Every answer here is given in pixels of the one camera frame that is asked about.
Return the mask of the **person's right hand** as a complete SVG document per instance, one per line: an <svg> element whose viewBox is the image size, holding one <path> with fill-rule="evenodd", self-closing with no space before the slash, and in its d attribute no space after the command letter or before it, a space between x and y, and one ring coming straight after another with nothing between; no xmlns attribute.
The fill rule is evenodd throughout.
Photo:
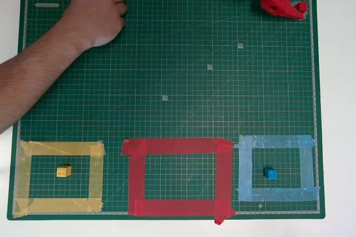
<svg viewBox="0 0 356 237"><path fill-rule="evenodd" d="M112 41L124 26L125 0L72 0L59 21L79 52Z"/></svg>

